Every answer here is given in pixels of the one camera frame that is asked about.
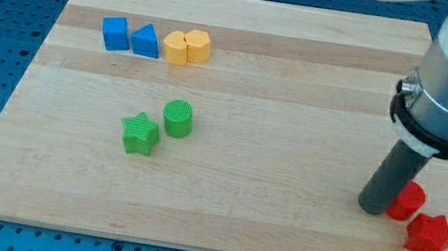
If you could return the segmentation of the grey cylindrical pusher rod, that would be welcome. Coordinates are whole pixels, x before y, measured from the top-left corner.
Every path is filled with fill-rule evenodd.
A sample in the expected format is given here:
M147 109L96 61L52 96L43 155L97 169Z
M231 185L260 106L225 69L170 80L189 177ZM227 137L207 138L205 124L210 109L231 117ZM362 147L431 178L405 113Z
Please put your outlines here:
M400 139L358 194L360 207L369 214L381 215L428 162L428 157Z

